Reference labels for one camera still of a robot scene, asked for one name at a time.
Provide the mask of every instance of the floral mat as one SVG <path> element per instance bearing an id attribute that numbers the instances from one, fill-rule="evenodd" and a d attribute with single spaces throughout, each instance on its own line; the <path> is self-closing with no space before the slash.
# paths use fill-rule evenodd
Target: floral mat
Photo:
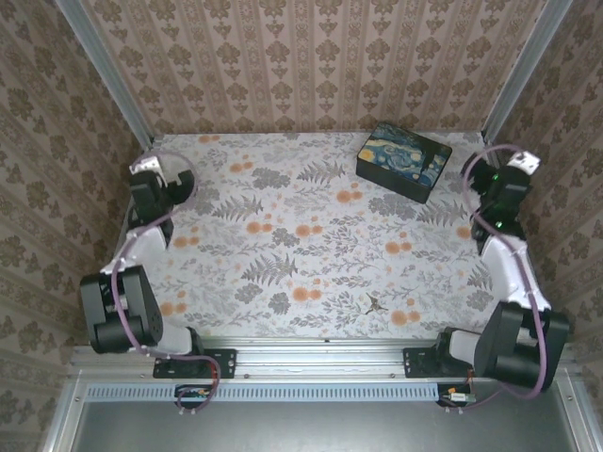
<path id="1" fill-rule="evenodd" d="M 220 336 L 480 330 L 496 303 L 459 171 L 481 137 L 425 136 L 453 149 L 427 204 L 356 176 L 366 133 L 163 137 L 155 148 L 192 159 L 200 184 L 149 269 L 163 315 Z"/>

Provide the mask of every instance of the metal panel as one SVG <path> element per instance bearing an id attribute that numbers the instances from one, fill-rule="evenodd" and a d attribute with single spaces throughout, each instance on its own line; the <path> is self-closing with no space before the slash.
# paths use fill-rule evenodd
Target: metal panel
<path id="1" fill-rule="evenodd" d="M 480 385 L 487 395 L 495 384 Z M 556 391 L 502 395 L 474 411 L 422 403 L 216 403 L 179 415 L 166 403 L 90 403 L 74 452 L 572 452 Z"/>

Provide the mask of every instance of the black box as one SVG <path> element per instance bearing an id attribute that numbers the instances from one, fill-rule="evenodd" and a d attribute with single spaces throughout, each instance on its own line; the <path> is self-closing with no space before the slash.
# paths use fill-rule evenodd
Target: black box
<path id="1" fill-rule="evenodd" d="M 381 122 L 356 156 L 356 174 L 424 204 L 451 154 L 449 146 Z"/>

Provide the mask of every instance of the cable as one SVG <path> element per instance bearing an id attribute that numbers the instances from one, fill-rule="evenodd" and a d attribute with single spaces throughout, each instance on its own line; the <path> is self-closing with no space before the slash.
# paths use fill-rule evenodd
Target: cable
<path id="1" fill-rule="evenodd" d="M 125 335 L 128 337 L 128 340 L 130 341 L 130 344 L 132 344 L 132 347 L 138 353 L 140 353 L 142 355 L 146 355 L 146 356 L 151 356 L 151 357 L 154 357 L 154 358 L 164 359 L 164 360 L 207 361 L 211 365 L 213 365 L 212 374 L 213 374 L 214 369 L 215 369 L 216 375 L 213 378 L 212 389 L 209 392 L 209 394 L 207 395 L 207 398 L 197 408 L 197 410 L 201 410 L 202 408 L 204 408 L 209 403 L 209 401 L 214 397 L 214 395 L 218 391 L 218 386 L 220 384 L 220 364 L 214 358 L 212 358 L 211 356 L 206 356 L 206 355 L 169 355 L 167 353 L 161 353 L 161 352 L 158 352 L 158 351 L 155 351 L 155 350 L 150 350 L 149 348 L 146 348 L 146 349 L 143 348 L 140 345 L 140 342 L 138 341 L 138 339 L 136 338 L 136 336 L 134 335 L 134 333 L 132 332 L 132 330 L 130 329 L 130 326 L 128 325 L 128 320 L 127 320 L 127 317 L 125 315 L 125 311 L 123 309 L 122 302 L 120 301 L 120 295 L 119 295 L 119 290 L 118 290 L 118 285 L 117 285 L 117 276 L 118 276 L 118 273 L 120 272 L 120 266 L 121 266 L 122 263 L 125 262 L 125 258 L 128 255 L 128 252 L 132 249 L 132 247 L 136 243 L 136 240 L 138 239 L 138 237 L 140 235 L 146 233 L 147 231 L 153 229 L 155 226 L 160 225 L 161 223 L 163 223 L 167 219 L 170 219 L 176 213 L 189 208 L 191 205 L 193 205 L 193 203 L 195 201 L 195 196 L 197 195 L 197 188 L 199 186 L 199 176 L 198 176 L 197 172 L 195 171 L 195 166 L 193 165 L 193 163 L 188 158 L 186 158 L 185 156 L 183 156 L 183 155 L 181 155 L 179 153 L 171 152 L 171 151 L 148 152 L 148 153 L 144 153 L 143 155 L 141 155 L 132 165 L 134 166 L 140 160 L 146 159 L 148 157 L 152 157 L 152 156 L 159 157 L 159 156 L 162 156 L 162 155 L 175 155 L 175 156 L 181 158 L 182 160 L 184 160 L 188 164 L 190 171 L 193 173 L 193 188 L 192 188 L 192 191 L 190 192 L 190 195 L 188 196 L 188 198 L 187 198 L 186 201 L 184 201 L 183 203 L 181 203 L 177 207 L 173 208 L 166 215 L 164 215 L 162 217 L 159 217 L 159 218 L 155 219 L 154 221 L 151 221 L 148 225 L 142 226 L 140 228 L 137 228 L 134 231 L 133 237 L 131 239 L 129 239 L 127 242 L 125 242 L 124 246 L 122 247 L 122 249 L 120 250 L 120 252 L 117 255 L 118 264 L 115 265 L 113 267 L 113 270 L 111 271 L 111 295 L 113 296 L 113 303 L 115 304 L 115 308 L 116 308 L 117 314 L 118 314 L 118 316 L 120 318 L 120 321 L 122 322 L 123 330 L 125 332 Z M 182 410 L 183 407 L 182 407 L 182 404 L 180 404 L 180 401 L 178 401 L 178 405 L 179 405 L 179 408 Z"/>
<path id="2" fill-rule="evenodd" d="M 216 385 L 216 378 L 218 376 L 218 372 L 216 370 L 216 367 L 214 367 L 214 365 L 212 363 L 209 366 L 211 367 L 212 388 L 213 388 L 213 386 Z M 195 392 L 195 391 L 197 391 L 197 392 L 205 391 L 205 388 L 188 386 L 186 388 L 182 388 L 180 390 L 180 392 L 178 393 L 178 397 L 176 398 L 176 407 L 178 407 L 180 409 L 180 414 L 183 414 L 186 410 L 188 410 L 191 414 L 195 414 L 197 411 L 202 410 L 209 403 L 210 399 L 206 397 L 203 402 L 199 403 L 199 405 L 197 405 L 194 408 L 186 409 L 185 407 L 183 407 L 182 399 L 183 399 L 184 395 Z"/>
<path id="3" fill-rule="evenodd" d="M 478 163 L 478 161 L 481 160 L 482 157 L 485 157 L 487 154 L 492 153 L 494 151 L 499 151 L 499 150 L 503 150 L 503 149 L 513 151 L 514 153 L 524 153 L 525 152 L 523 149 L 521 149 L 518 146 L 515 146 L 513 144 L 500 144 L 497 146 L 492 146 L 491 148 L 488 148 L 488 149 L 482 151 L 481 153 L 479 153 L 478 155 L 476 155 L 475 158 L 471 161 L 471 163 L 469 163 L 469 165 L 467 166 L 467 168 L 464 171 L 463 198 L 464 198 L 464 202 L 467 205 L 467 207 L 469 208 L 469 210 L 473 211 L 473 214 L 472 214 L 473 219 L 476 220 L 487 233 L 489 233 L 490 235 L 493 235 L 494 237 L 497 237 L 505 245 L 505 247 L 507 247 L 507 249 L 511 252 L 512 257 L 514 258 L 515 262 L 517 263 L 517 267 L 519 268 L 519 273 L 521 275 L 523 284 L 526 286 L 526 289 L 528 291 L 528 299 L 530 300 L 531 312 L 534 317 L 534 326 L 536 329 L 536 337 L 538 338 L 538 350 L 540 353 L 540 369 L 538 372 L 538 379 L 536 380 L 536 384 L 534 385 L 534 387 L 528 393 L 525 393 L 525 394 L 518 393 L 517 391 L 512 389 L 507 384 L 503 384 L 502 387 L 506 391 L 508 391 L 509 393 L 513 394 L 516 397 L 523 398 L 523 399 L 532 399 L 532 398 L 535 398 L 536 396 L 538 396 L 540 394 L 540 392 L 542 391 L 543 385 L 545 383 L 545 377 L 546 377 L 545 333 L 543 331 L 542 321 L 540 320 L 540 313 L 538 311 L 538 303 L 536 302 L 536 298 L 533 295 L 533 291 L 532 291 L 531 284 L 530 284 L 530 278 L 528 277 L 528 272 L 524 268 L 523 262 L 517 255 L 516 250 L 513 247 L 513 245 L 505 238 L 504 234 L 501 234 L 499 231 L 497 231 L 495 228 L 493 228 L 490 224 L 488 224 L 488 222 L 485 219 L 483 219 L 483 217 L 479 213 L 480 209 L 479 208 L 474 209 L 471 206 L 471 200 L 469 200 L 469 178 L 470 178 L 471 170 L 473 170 L 473 167 L 475 167 L 475 165 Z M 475 405 L 472 405 L 472 407 L 479 406 L 479 405 L 493 399 L 495 396 L 497 396 L 499 394 L 499 392 L 500 392 L 499 390 L 496 391 L 489 397 L 485 398 L 483 401 L 478 402 Z"/>
<path id="4" fill-rule="evenodd" d="M 500 393 L 502 393 L 502 389 L 497 389 L 492 394 L 490 394 L 488 397 L 486 397 L 484 400 L 480 400 L 479 402 L 472 403 L 471 405 L 467 405 L 466 407 L 463 407 L 463 410 L 472 410 L 474 408 L 480 407 L 481 405 L 485 405 L 490 400 L 492 400 L 494 397 L 498 396 Z"/>

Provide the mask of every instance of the beige wallpaper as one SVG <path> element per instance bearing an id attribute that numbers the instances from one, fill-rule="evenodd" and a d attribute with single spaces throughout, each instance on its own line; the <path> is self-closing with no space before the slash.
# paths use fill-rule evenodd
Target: beige wallpaper
<path id="1" fill-rule="evenodd" d="M 36 450 L 139 146 L 52 1 L 0 2 L 0 450 Z"/>
<path id="2" fill-rule="evenodd" d="M 156 135 L 479 130 L 545 0 L 84 0 Z"/>
<path id="3" fill-rule="evenodd" d="M 603 3 L 575 1 L 498 141 L 535 150 L 525 205 L 539 281 L 574 324 L 603 419 Z"/>

